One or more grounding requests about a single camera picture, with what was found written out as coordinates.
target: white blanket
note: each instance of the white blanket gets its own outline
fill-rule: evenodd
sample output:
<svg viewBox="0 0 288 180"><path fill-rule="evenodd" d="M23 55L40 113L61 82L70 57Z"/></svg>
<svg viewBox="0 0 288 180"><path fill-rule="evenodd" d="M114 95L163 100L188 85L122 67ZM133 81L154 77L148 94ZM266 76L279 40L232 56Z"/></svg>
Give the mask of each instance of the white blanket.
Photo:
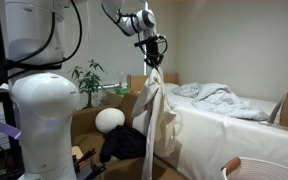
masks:
<svg viewBox="0 0 288 180"><path fill-rule="evenodd" d="M191 104L198 109L241 119L262 121L269 118L263 110L240 99L224 84L189 83L173 89L173 93L193 98Z"/></svg>

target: white cloth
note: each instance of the white cloth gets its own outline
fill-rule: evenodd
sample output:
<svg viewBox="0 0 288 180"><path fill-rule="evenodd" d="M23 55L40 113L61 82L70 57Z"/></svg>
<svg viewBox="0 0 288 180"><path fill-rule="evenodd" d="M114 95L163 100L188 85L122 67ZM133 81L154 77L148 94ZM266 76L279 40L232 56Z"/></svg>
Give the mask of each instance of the white cloth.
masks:
<svg viewBox="0 0 288 180"><path fill-rule="evenodd" d="M262 121L269 118L259 107L237 97L225 84L189 83L175 88L173 92L193 98L192 105L198 109L241 119Z"/></svg>
<svg viewBox="0 0 288 180"><path fill-rule="evenodd" d="M132 117L148 122L142 180L152 179L153 152L169 156L175 148L174 113L165 96L163 71L153 69L134 105Z"/></svg>

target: basket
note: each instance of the basket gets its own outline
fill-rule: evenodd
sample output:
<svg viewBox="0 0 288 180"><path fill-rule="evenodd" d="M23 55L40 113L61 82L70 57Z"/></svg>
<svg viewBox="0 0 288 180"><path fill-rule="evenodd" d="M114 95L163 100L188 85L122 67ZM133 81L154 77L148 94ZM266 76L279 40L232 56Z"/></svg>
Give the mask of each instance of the basket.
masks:
<svg viewBox="0 0 288 180"><path fill-rule="evenodd" d="M288 180L288 167L244 157L233 158L221 171L223 180Z"/></svg>

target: cable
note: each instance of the cable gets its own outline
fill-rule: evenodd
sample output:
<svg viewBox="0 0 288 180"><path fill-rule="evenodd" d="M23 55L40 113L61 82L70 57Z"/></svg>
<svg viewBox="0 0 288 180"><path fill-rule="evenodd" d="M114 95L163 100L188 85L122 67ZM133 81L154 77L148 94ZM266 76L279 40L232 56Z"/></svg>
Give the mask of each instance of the cable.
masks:
<svg viewBox="0 0 288 180"><path fill-rule="evenodd" d="M141 49L141 51L142 51L142 53L144 54L144 55L146 55L146 58L144 59L144 62L148 65L148 66L150 66L150 67L152 67L152 68L156 68L158 65L160 65L161 64L161 62L162 62L162 60L163 60L163 58L164 58L164 53L167 51L167 49L168 49L168 42L167 42L167 40L163 37L163 36L156 36L156 37L153 37L153 38L156 38L156 39L154 39L154 43L161 43L161 42L156 42L157 40L159 40L159 39L162 39L163 41L162 42L164 42L165 43L165 49L164 49L164 51L162 52L162 53L159 53L159 52L157 52L157 53L148 53L148 52L146 52L144 49L143 49L143 41L141 41L141 38L140 38L140 35L139 35L139 33L137 34L138 36L138 43L135 43L135 46L139 46L139 48Z"/></svg>
<svg viewBox="0 0 288 180"><path fill-rule="evenodd" d="M80 27L80 35L79 35L78 43L77 43L77 46L76 46L74 52L69 57L64 58L65 61L71 59L76 54L77 50L80 48L80 45L81 45L81 42L82 42L82 34L83 34L82 20L81 20L80 13L78 12L78 9L77 9L74 1L73 0L70 0L70 1L71 1L72 5L73 5L75 13L77 15L78 24L79 24L79 27Z"/></svg>
<svg viewBox="0 0 288 180"><path fill-rule="evenodd" d="M50 34L49 34L49 36L47 38L46 43L40 49L38 49L37 51L35 51L32 54L30 54L30 55L28 55L28 56L26 56L26 57L24 57L22 59L19 59L18 61L16 61L13 64L11 64L10 67L8 67L7 70L10 70L10 69L14 68L17 64L19 64L19 63L21 63L23 61L26 61L26 60L38 55L42 51L44 51L47 48L47 46L51 43L51 40L52 40L53 35L54 35L54 30L55 30L55 12L52 12L51 32L50 32Z"/></svg>

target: metal frame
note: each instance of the metal frame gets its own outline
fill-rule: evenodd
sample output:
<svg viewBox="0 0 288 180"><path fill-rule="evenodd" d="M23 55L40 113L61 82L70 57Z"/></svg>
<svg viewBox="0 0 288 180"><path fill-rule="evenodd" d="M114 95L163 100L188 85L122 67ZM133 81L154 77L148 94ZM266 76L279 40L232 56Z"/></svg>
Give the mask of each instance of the metal frame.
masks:
<svg viewBox="0 0 288 180"><path fill-rule="evenodd" d="M0 82L8 83L7 72L3 66L5 64L6 56L3 42L3 33L0 20ZM9 96L2 96L2 103L5 115L5 122L13 127L16 127L16 121L14 116L13 102ZM8 138L10 143L10 155L13 160L12 168L16 169L22 165L22 155L19 142L11 137Z"/></svg>

